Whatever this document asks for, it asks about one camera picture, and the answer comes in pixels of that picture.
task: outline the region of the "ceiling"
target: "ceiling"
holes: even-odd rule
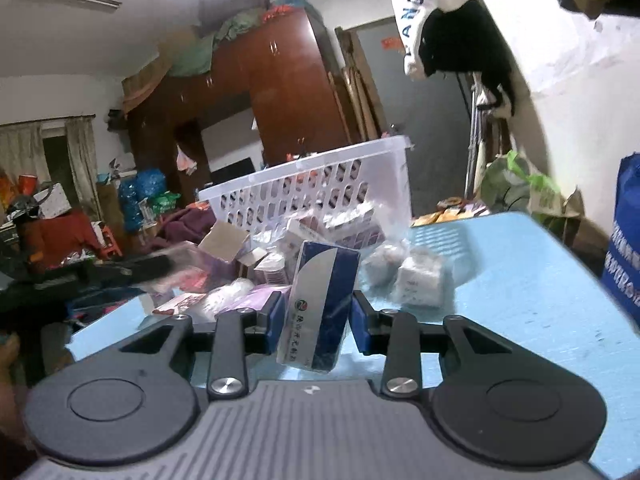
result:
[[[155,45],[197,23],[198,0],[117,0],[114,13],[33,0],[0,0],[0,76],[127,76]]]

